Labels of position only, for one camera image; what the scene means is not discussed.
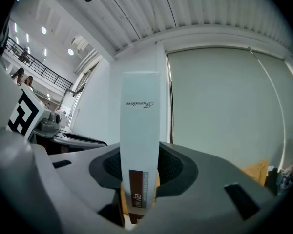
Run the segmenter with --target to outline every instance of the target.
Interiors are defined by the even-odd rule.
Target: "corrugated ceiling panel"
[[[116,51],[175,27],[218,24],[263,34],[293,52],[293,33],[271,0],[70,0],[112,44]],[[42,4],[39,20],[48,20]],[[61,19],[52,15],[50,27]]]

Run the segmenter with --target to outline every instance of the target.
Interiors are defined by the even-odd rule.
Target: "white packaging box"
[[[38,99],[30,87],[23,83],[20,89],[21,98],[10,116],[6,129],[19,132],[28,139],[41,120],[49,118],[51,111]]]
[[[133,224],[152,206],[160,141],[160,74],[123,76],[120,152],[126,204]]]

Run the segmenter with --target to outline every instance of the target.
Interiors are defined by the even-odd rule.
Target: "metal railing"
[[[44,77],[48,81],[52,82],[54,85],[57,85],[58,87],[64,90],[69,89],[71,85],[73,85],[71,82],[59,76],[57,73],[53,72],[51,69],[43,65],[31,54],[22,55],[24,49],[21,46],[19,46],[16,42],[14,42],[11,38],[8,38],[7,45],[5,48],[25,66],[28,66],[38,75]]]

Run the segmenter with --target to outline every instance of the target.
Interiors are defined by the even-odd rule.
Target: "white ceiling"
[[[133,43],[192,26],[237,27],[264,35],[293,53],[293,32],[271,0],[20,0],[11,18],[76,69],[81,59],[68,56],[76,35],[89,42],[109,62]]]
[[[84,50],[79,50],[77,45],[71,44],[74,37],[80,34],[46,3],[41,0],[19,0],[14,4],[11,12],[11,23],[9,32],[14,35],[13,23],[16,22],[17,32],[21,46],[29,46],[32,55],[39,61],[44,60],[43,50],[54,52],[72,70],[76,69],[82,59],[93,49],[89,44]],[[41,28],[45,27],[47,33],[44,35]],[[30,43],[26,43],[26,33],[30,36]],[[72,49],[74,55],[69,55],[67,50]]]
[[[69,0],[115,51],[168,29],[203,24],[252,30],[293,53],[293,33],[271,0]]]

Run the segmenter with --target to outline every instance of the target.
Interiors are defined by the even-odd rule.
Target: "recessed light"
[[[45,27],[42,27],[42,28],[41,28],[41,32],[42,32],[43,34],[45,34],[45,33],[47,33],[47,29],[46,29]]]
[[[68,49],[67,51],[71,56],[74,54],[74,51],[72,49]]]

